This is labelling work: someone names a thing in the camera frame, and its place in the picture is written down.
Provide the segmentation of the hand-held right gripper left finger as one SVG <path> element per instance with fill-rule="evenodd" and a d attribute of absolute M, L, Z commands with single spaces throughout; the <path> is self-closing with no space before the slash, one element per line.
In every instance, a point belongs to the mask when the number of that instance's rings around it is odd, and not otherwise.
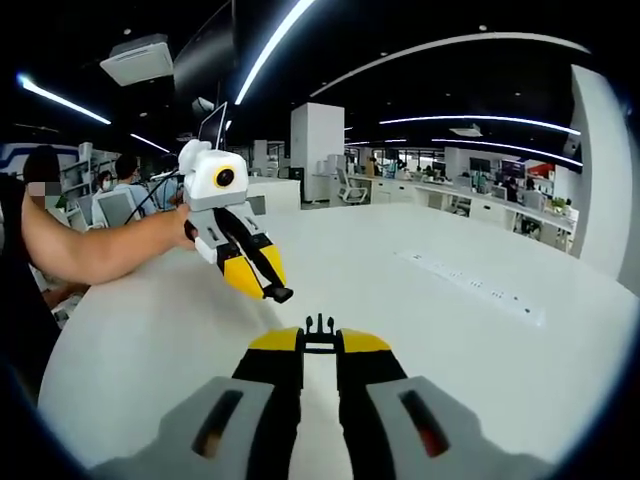
<path fill-rule="evenodd" d="M 233 375 L 171 410 L 159 429 L 161 479 L 286 479 L 301 420 L 304 334 L 253 340 Z"/>

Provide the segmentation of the person's left hand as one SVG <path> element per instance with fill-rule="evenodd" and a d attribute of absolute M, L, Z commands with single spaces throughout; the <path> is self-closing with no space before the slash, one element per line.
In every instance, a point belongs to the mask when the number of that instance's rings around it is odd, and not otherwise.
<path fill-rule="evenodd" d="M 187 204 L 181 204 L 175 210 L 166 213 L 172 247 L 179 247 L 187 251 L 195 250 L 194 239 L 198 236 L 198 232 L 189 222 L 190 213 Z"/>

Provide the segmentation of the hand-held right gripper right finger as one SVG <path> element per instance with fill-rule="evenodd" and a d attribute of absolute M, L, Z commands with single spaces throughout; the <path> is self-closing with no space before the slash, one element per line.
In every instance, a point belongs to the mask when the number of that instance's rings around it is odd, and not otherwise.
<path fill-rule="evenodd" d="M 339 421 L 355 479 L 479 479 L 477 417 L 423 376 L 408 376 L 389 344 L 353 329 L 336 340 Z"/>

